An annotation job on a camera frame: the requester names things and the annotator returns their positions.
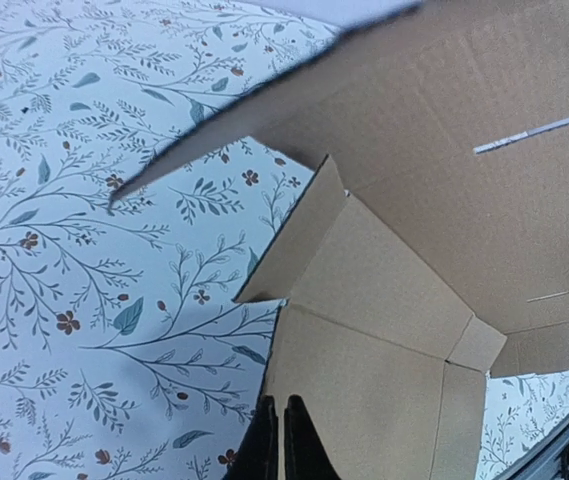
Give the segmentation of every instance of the patterned surface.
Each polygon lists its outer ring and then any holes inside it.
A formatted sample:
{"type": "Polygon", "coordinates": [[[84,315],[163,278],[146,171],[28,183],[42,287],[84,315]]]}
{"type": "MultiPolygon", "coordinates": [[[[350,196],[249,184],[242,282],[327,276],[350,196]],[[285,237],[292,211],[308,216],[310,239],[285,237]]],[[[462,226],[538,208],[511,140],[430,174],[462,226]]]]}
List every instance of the patterned surface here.
{"type": "Polygon", "coordinates": [[[476,480],[495,478],[569,414],[569,371],[490,379],[476,480]]]}
{"type": "Polygon", "coordinates": [[[0,0],[0,479],[222,476],[277,307],[230,300],[310,172],[246,140],[105,206],[331,36],[230,3],[0,0]]]}

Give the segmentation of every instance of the brown flower print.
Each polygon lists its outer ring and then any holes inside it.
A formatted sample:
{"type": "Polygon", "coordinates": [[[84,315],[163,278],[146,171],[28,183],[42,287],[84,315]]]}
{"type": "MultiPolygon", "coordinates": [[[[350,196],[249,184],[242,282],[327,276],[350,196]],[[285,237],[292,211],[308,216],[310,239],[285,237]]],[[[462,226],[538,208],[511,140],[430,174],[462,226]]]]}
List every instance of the brown flower print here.
{"type": "Polygon", "coordinates": [[[247,170],[242,174],[242,178],[246,181],[246,184],[250,187],[256,183],[260,183],[257,172],[253,170],[247,170]]]}
{"type": "Polygon", "coordinates": [[[106,179],[106,185],[109,186],[110,188],[118,188],[123,183],[124,180],[122,180],[120,177],[118,177],[115,174],[111,175],[106,179]]]}
{"type": "Polygon", "coordinates": [[[4,438],[0,438],[0,452],[4,455],[11,453],[11,444],[4,438]]]}
{"type": "Polygon", "coordinates": [[[37,247],[38,238],[39,236],[37,233],[26,232],[24,238],[20,240],[20,247],[25,248],[26,250],[33,250],[37,247]]]}
{"type": "Polygon", "coordinates": [[[220,455],[217,457],[217,461],[220,462],[221,465],[226,465],[226,468],[231,468],[236,458],[237,454],[235,453],[235,450],[229,448],[226,451],[226,455],[220,455]]]}
{"type": "Polygon", "coordinates": [[[73,318],[73,312],[67,310],[66,313],[60,313],[57,316],[57,329],[62,330],[65,334],[70,335],[73,330],[80,329],[80,322],[73,318]]]}
{"type": "Polygon", "coordinates": [[[204,305],[211,299],[210,295],[206,294],[205,290],[199,290],[195,295],[193,295],[193,300],[197,300],[197,303],[204,305]]]}
{"type": "Polygon", "coordinates": [[[107,450],[98,450],[95,452],[95,458],[100,465],[111,463],[111,454],[107,450]]]}

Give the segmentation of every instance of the brown cardboard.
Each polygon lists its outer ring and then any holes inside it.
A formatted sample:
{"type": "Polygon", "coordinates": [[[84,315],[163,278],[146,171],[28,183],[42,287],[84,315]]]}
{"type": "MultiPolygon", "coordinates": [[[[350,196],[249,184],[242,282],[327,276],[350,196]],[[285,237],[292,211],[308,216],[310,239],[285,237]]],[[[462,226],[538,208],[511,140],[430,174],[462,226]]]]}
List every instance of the brown cardboard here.
{"type": "Polygon", "coordinates": [[[330,157],[238,299],[282,296],[264,393],[303,396],[344,478],[472,474],[485,372],[506,337],[346,197],[330,157]]]}
{"type": "Polygon", "coordinates": [[[569,126],[473,149],[569,116],[569,4],[489,3],[382,27],[385,51],[356,80],[257,137],[309,166],[330,151],[346,188],[479,318],[543,353],[503,355],[493,374],[568,369],[569,348],[544,342],[569,329],[569,126]]]}
{"type": "Polygon", "coordinates": [[[483,373],[569,369],[569,126],[474,152],[567,117],[568,0],[434,1],[153,167],[248,134],[319,167],[238,299],[289,299],[265,391],[304,397],[344,478],[471,479],[483,373]]]}

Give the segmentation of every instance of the white strip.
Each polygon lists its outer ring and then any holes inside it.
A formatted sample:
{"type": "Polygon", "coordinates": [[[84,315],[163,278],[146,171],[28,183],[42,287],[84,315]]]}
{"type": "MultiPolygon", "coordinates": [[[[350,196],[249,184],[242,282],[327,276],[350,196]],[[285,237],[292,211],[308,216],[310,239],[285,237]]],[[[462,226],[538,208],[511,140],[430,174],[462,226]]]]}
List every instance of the white strip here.
{"type": "Polygon", "coordinates": [[[531,130],[527,130],[526,132],[518,133],[517,135],[513,135],[512,137],[506,137],[496,142],[487,143],[486,145],[480,145],[479,147],[475,147],[473,152],[475,154],[490,152],[491,150],[498,149],[503,147],[504,145],[508,145],[509,143],[518,142],[524,138],[533,137],[535,135],[539,135],[540,133],[549,132],[551,130],[555,130],[556,128],[562,128],[569,125],[569,117],[558,120],[556,122],[549,123],[542,127],[533,128],[531,130]]]}
{"type": "Polygon", "coordinates": [[[549,300],[551,298],[563,297],[564,295],[569,295],[569,290],[566,292],[552,293],[550,295],[544,295],[543,297],[535,297],[526,301],[526,303],[540,302],[542,300],[549,300]]]}
{"type": "Polygon", "coordinates": [[[479,147],[475,147],[473,151],[475,154],[480,154],[484,152],[489,152],[491,150],[495,150],[496,148],[503,147],[504,145],[508,145],[509,143],[517,142],[518,140],[522,140],[523,138],[528,137],[528,132],[518,133],[517,135],[513,135],[511,137],[506,137],[497,142],[487,143],[485,145],[480,145],[479,147]]]}

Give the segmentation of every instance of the blue leaf print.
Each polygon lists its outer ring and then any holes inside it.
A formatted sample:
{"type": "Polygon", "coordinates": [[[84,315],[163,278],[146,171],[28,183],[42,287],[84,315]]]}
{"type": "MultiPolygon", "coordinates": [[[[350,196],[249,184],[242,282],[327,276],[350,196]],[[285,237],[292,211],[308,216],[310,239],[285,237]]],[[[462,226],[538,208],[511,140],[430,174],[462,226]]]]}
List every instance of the blue leaf print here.
{"type": "Polygon", "coordinates": [[[52,475],[54,474],[48,472],[33,472],[28,476],[28,480],[44,480],[52,475]]]}
{"type": "Polygon", "coordinates": [[[42,161],[40,162],[40,166],[37,169],[37,173],[37,183],[40,185],[48,182],[51,178],[51,167],[48,166],[48,162],[46,161],[46,158],[44,158],[44,155],[42,155],[42,161]]]}
{"type": "Polygon", "coordinates": [[[97,73],[90,72],[87,73],[82,77],[82,79],[73,85],[73,88],[80,88],[86,85],[90,85],[91,83],[96,83],[100,81],[100,76],[97,73]]]}
{"type": "Polygon", "coordinates": [[[37,212],[39,212],[38,209],[29,210],[28,212],[24,212],[23,214],[18,215],[13,220],[8,222],[8,224],[9,225],[21,225],[22,223],[26,223],[29,220],[31,220],[35,215],[37,215],[37,212]]]}
{"type": "Polygon", "coordinates": [[[125,308],[115,317],[113,326],[120,331],[120,335],[130,335],[135,331],[143,309],[144,297],[140,297],[133,305],[125,308]]]}
{"type": "Polygon", "coordinates": [[[266,359],[257,353],[255,350],[247,347],[246,345],[235,346],[231,350],[235,353],[239,353],[240,355],[244,355],[245,357],[250,358],[255,363],[259,363],[260,365],[266,365],[266,359]]]}
{"type": "Polygon", "coordinates": [[[37,37],[28,37],[22,44],[18,47],[18,50],[24,50],[29,45],[32,45],[37,40],[37,37]]]}
{"type": "Polygon", "coordinates": [[[249,247],[249,251],[251,252],[251,258],[248,261],[248,267],[246,268],[246,273],[247,276],[251,276],[251,273],[253,273],[253,270],[255,270],[255,267],[257,267],[257,262],[259,261],[259,258],[257,255],[255,255],[255,252],[253,251],[252,248],[249,247]]]}
{"type": "Polygon", "coordinates": [[[212,435],[212,433],[204,432],[202,430],[191,430],[190,432],[185,433],[181,437],[176,438],[175,441],[173,442],[173,448],[186,448],[191,443],[193,443],[194,440],[197,440],[198,438],[204,437],[206,435],[212,435]]]}
{"type": "Polygon", "coordinates": [[[68,108],[71,112],[75,112],[77,110],[90,110],[91,109],[91,107],[89,107],[88,105],[85,105],[85,104],[80,103],[80,102],[71,103],[71,106],[68,108]]]}
{"type": "Polygon", "coordinates": [[[214,92],[222,92],[226,90],[227,85],[228,85],[228,77],[224,77],[215,82],[211,87],[211,90],[213,90],[214,92]]]}
{"type": "Polygon", "coordinates": [[[171,102],[168,98],[166,98],[164,95],[162,95],[159,92],[156,92],[155,90],[150,90],[148,88],[144,88],[142,89],[142,92],[144,92],[147,95],[150,95],[153,98],[157,98],[158,100],[162,100],[163,102],[168,102],[171,105],[173,105],[173,102],[171,102]]]}
{"type": "Polygon", "coordinates": [[[191,99],[191,118],[198,124],[204,120],[204,107],[200,102],[191,99]]]}

